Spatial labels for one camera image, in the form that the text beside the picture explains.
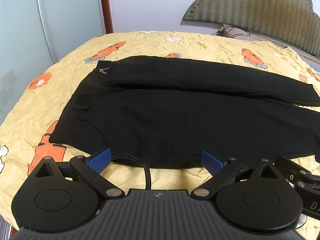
orange flower print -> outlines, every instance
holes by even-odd
[[[84,61],[86,63],[90,63],[93,61],[104,60],[106,56],[109,56],[112,52],[117,51],[124,44],[125,41],[118,42],[110,47],[100,50],[98,53],[94,54],[92,57],[86,58]]]
[[[304,76],[304,75],[301,75],[301,74],[299,74],[299,79],[302,81],[302,82],[307,82],[307,79],[308,79],[308,77],[306,77],[306,76]]]
[[[318,79],[318,77],[316,76],[316,74],[314,74],[314,73],[312,72],[312,69],[311,69],[311,68],[307,68],[307,71],[308,71],[308,73],[309,73],[311,76],[313,76],[317,81],[320,82],[320,79]]]
[[[36,89],[38,87],[42,87],[43,85],[46,85],[48,81],[51,79],[52,75],[50,72],[45,73],[39,77],[37,77],[35,80],[33,80],[30,85],[29,89]]]
[[[268,66],[264,64],[263,61],[249,49],[242,49],[242,56],[244,56],[244,61],[246,63],[252,64],[260,69],[268,68]]]
[[[43,157],[51,156],[55,162],[62,162],[66,147],[60,143],[49,143],[50,135],[53,133],[58,121],[53,122],[42,136],[40,143],[35,148],[35,156],[31,164],[28,164],[28,175],[33,171]]]
[[[182,56],[178,52],[170,53],[165,57],[175,57],[175,58],[182,58]]]

headboard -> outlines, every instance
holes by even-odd
[[[195,0],[183,20],[248,28],[320,56],[320,18],[311,0]]]

bed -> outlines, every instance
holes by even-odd
[[[112,33],[92,38],[28,85],[19,102],[0,126],[0,215],[16,229],[11,201],[44,156],[68,161],[85,155],[68,145],[55,147],[48,139],[66,103],[77,86],[97,65],[98,60],[116,61],[129,56],[190,58],[258,68],[313,84],[320,95],[320,75],[291,48],[268,41],[241,41],[196,33],[136,31]],[[320,107],[307,107],[320,112]],[[313,156],[297,158],[299,165],[320,175]],[[144,188],[143,168],[111,163],[101,174],[128,192]],[[186,170],[151,169],[152,189],[196,188],[211,175],[204,168]],[[308,240],[319,234],[320,222],[308,218],[297,231]]]

ribbed surface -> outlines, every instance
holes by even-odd
[[[100,214],[82,228],[53,235],[37,234],[23,229],[12,238],[12,240],[82,239],[302,240],[294,231],[277,236],[257,236],[234,229],[217,215],[209,202],[193,200],[182,190],[132,190],[122,200],[108,201]]]
[[[320,19],[311,0],[195,0],[183,20],[249,28],[320,56]]]

black pants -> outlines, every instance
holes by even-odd
[[[292,103],[320,106],[320,98],[312,85],[247,67],[145,56],[99,61],[50,142],[89,154],[108,146],[154,168],[201,166],[204,149],[245,163],[314,154],[320,114]]]

